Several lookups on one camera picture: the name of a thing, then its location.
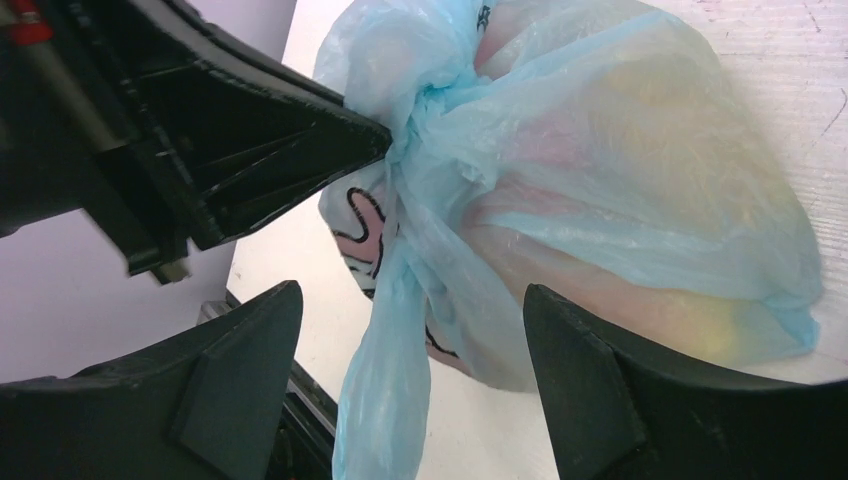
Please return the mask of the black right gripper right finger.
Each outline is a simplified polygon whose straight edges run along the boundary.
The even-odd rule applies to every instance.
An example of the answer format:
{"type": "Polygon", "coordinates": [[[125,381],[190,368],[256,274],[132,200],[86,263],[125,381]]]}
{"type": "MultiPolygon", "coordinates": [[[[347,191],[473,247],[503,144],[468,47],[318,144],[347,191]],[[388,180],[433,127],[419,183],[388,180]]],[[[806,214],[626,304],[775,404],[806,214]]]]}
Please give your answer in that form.
{"type": "Polygon", "coordinates": [[[562,479],[843,479],[847,384],[703,362],[543,285],[523,318],[562,479]]]}

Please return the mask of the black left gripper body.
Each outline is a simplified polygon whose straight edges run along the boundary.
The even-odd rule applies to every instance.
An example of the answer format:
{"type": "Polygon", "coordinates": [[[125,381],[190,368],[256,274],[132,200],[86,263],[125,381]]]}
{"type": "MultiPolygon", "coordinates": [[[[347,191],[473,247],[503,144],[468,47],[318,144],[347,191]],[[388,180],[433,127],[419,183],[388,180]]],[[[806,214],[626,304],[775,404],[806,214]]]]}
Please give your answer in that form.
{"type": "Polygon", "coordinates": [[[1,234],[81,210],[129,275],[180,282],[188,240],[106,87],[56,2],[2,2],[1,234]]]}

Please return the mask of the light blue plastic bag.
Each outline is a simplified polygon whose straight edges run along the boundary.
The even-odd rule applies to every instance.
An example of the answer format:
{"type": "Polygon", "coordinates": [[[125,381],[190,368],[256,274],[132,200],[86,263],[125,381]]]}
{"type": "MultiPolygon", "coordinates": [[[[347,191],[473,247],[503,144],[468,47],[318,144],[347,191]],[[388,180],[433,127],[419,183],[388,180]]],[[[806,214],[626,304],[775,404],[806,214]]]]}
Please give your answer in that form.
{"type": "Polygon", "coordinates": [[[314,76],[392,135],[319,201],[373,302],[335,478],[417,476],[431,360],[534,391],[531,284],[722,366],[815,347],[810,220],[679,18],[639,1],[355,1],[314,76]]]}

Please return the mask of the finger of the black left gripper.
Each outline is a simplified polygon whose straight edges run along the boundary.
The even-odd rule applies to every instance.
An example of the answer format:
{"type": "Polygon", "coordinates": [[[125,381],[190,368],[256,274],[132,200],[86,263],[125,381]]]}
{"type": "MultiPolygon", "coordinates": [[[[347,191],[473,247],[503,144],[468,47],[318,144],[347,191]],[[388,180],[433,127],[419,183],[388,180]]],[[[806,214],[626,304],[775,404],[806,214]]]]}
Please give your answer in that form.
{"type": "Polygon", "coordinates": [[[205,22],[184,1],[125,5],[125,94],[138,136],[128,235],[210,249],[258,231],[380,159],[386,128],[205,22]]]}

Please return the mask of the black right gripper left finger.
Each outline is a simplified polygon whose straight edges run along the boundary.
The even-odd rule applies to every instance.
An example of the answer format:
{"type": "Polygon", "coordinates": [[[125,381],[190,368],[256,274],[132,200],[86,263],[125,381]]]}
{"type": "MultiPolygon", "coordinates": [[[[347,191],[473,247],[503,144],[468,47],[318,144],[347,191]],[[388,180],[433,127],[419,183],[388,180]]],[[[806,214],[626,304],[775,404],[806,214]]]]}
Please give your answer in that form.
{"type": "Polygon", "coordinates": [[[5,479],[262,479],[300,332],[285,281],[134,353],[1,387],[5,479]]]}

